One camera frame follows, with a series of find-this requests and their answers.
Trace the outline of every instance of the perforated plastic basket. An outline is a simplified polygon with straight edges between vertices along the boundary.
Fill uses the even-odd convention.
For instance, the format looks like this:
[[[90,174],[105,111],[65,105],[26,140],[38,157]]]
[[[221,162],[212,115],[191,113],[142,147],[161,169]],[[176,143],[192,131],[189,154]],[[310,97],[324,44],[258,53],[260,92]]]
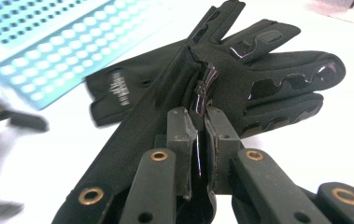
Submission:
[[[0,1],[0,82],[42,109],[168,20],[161,0]]]

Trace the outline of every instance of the brass ring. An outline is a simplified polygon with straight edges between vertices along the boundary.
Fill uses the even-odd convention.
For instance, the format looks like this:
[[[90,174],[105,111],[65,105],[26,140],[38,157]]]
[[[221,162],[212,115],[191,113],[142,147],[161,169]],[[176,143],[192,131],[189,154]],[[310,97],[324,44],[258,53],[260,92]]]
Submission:
[[[263,154],[256,150],[250,150],[246,153],[246,156],[253,161],[261,161],[263,160]]]
[[[84,189],[78,196],[78,201],[84,205],[98,203],[104,197],[104,192],[100,188]]]
[[[345,198],[340,193],[347,194],[348,196],[351,196],[352,198],[351,199]],[[339,201],[341,201],[343,203],[354,205],[354,192],[352,192],[351,190],[336,188],[336,189],[332,190],[332,194]]]
[[[165,153],[164,151],[155,151],[150,155],[150,157],[154,161],[165,161],[167,160],[168,154]]]

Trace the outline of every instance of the white surface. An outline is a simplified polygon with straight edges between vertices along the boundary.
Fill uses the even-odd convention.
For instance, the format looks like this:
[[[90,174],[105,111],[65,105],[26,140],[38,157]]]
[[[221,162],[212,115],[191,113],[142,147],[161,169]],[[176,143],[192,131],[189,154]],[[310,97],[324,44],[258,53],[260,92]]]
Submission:
[[[119,61],[185,38],[211,5],[218,7],[222,3],[176,2],[180,4],[180,18],[175,16],[173,25]],[[354,186],[354,24],[306,11],[302,4],[246,2],[230,34],[261,19],[296,25],[302,33],[277,51],[329,51],[343,60],[347,76],[338,86],[321,92],[324,106],[314,118],[244,139],[243,143],[265,150],[295,184],[305,189],[316,192],[321,183],[332,181]],[[8,98],[13,107],[34,112],[9,91],[0,92],[0,97]],[[24,210],[6,223],[51,223],[69,191],[117,128],[95,128],[89,111],[91,102],[82,84],[37,112],[50,123],[47,133],[0,122],[0,201],[24,203]],[[229,196],[219,197],[213,223],[236,223]]]

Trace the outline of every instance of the black fabric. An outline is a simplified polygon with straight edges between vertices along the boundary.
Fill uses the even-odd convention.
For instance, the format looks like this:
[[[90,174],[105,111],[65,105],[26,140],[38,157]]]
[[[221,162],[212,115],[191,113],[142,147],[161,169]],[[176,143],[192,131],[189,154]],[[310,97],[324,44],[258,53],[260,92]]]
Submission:
[[[90,186],[102,186],[111,202],[128,190],[142,155],[153,148],[157,134],[165,134],[167,112],[177,106],[190,107],[192,96],[197,94],[195,86],[202,81],[198,79],[202,62],[213,64],[219,71],[213,83],[212,104],[225,112],[238,133],[253,126],[267,130],[283,118],[295,122],[318,112],[322,97],[312,92],[340,82],[345,74],[342,62],[332,54],[316,51],[268,54],[300,32],[275,21],[259,21],[221,41],[244,5],[227,1],[219,8],[212,7],[186,40],[112,65],[87,78],[95,98],[93,117],[99,125],[128,115],[72,190],[53,223],[77,223],[76,216],[86,220],[90,217],[92,223],[114,221],[105,217],[107,208],[118,210],[122,205],[96,208],[104,210],[97,216],[93,212],[96,205],[79,205],[77,196]],[[118,80],[116,94],[109,92],[109,74],[111,78],[117,74],[116,78],[124,79],[124,84]],[[129,86],[130,82],[135,83],[136,90]],[[124,85],[135,95],[129,93],[129,104],[125,103]],[[194,212],[202,214],[202,208],[196,208]],[[184,217],[190,217],[189,212],[179,211],[188,213]],[[192,218],[186,223],[202,223],[201,219]]]

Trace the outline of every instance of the glove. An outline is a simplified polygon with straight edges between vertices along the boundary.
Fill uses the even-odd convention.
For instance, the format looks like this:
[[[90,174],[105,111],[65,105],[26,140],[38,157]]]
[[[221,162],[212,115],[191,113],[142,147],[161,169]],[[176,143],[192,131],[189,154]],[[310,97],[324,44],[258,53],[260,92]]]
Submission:
[[[214,84],[212,103],[225,112],[242,137],[316,115],[323,97],[313,91],[333,87],[344,78],[346,69],[341,60],[326,52],[268,54],[299,33],[297,27],[262,20],[221,41],[206,40],[210,44],[197,49],[191,46],[222,74]],[[178,41],[88,76],[96,125],[121,121],[183,43]],[[118,79],[126,91],[112,88],[120,86],[115,85]],[[123,103],[123,96],[128,104]]]
[[[71,191],[53,223],[98,223],[104,219],[110,222],[117,220],[118,212],[122,210],[123,198],[126,197],[128,188],[133,182],[142,155],[153,148],[157,134],[166,132],[166,115],[169,110],[178,106],[193,108],[191,109],[191,113],[195,114],[193,123],[199,125],[203,108],[191,107],[191,103],[192,101],[201,102],[204,105],[210,103],[209,93],[213,92],[212,104],[225,111],[228,117],[231,116],[234,119],[232,121],[234,127],[239,130],[238,133],[242,133],[247,125],[238,115],[249,119],[255,116],[266,118],[268,108],[271,111],[269,117],[277,115],[278,111],[282,111],[283,108],[274,106],[278,105],[276,101],[285,100],[287,103],[283,105],[291,107],[294,106],[294,100],[299,102],[305,97],[313,100],[317,97],[313,95],[313,90],[331,87],[343,78],[344,66],[337,57],[331,54],[296,52],[267,56],[267,52],[299,33],[299,29],[293,26],[261,21],[252,28],[227,38],[225,43],[228,44],[222,43],[221,39],[232,26],[244,5],[237,1],[228,1],[218,9],[210,8],[191,35],[180,43],[180,48],[177,49],[175,55],[166,62],[164,68],[158,70],[160,71],[158,75]],[[290,57],[297,56],[304,57],[304,59],[289,62]],[[218,71],[216,72],[218,78],[215,82],[213,82],[214,79],[209,78],[211,76],[206,76],[208,73],[204,72],[206,71],[204,68]],[[124,77],[124,70],[128,69],[122,67],[108,70],[109,76]],[[301,77],[304,78],[304,83],[308,83],[305,87],[300,85],[302,84]],[[262,89],[262,87],[270,86],[267,83],[269,78],[271,81],[276,81],[274,83],[276,83],[277,91]],[[127,78],[122,84],[119,79],[118,82],[121,83],[119,86],[125,87],[128,84],[126,80]],[[94,92],[94,97],[102,94],[101,91]],[[125,95],[120,96],[118,96],[118,102],[128,105],[126,98],[122,97]],[[316,106],[320,105],[317,101],[322,100],[319,98],[314,99]],[[223,100],[228,101],[230,105],[222,102]],[[79,204],[80,193],[90,188],[102,190],[104,195],[101,201],[93,205]],[[188,207],[189,204],[196,204],[190,207],[196,210],[183,209],[180,206],[177,222],[204,223],[210,221],[215,214],[214,211],[209,211],[213,209],[213,206],[209,205],[209,200],[203,199],[203,203],[195,201],[197,198],[199,201],[201,199],[194,194],[200,190],[195,191],[193,186],[192,191],[193,197]],[[192,214],[198,214],[198,217],[193,217]]]

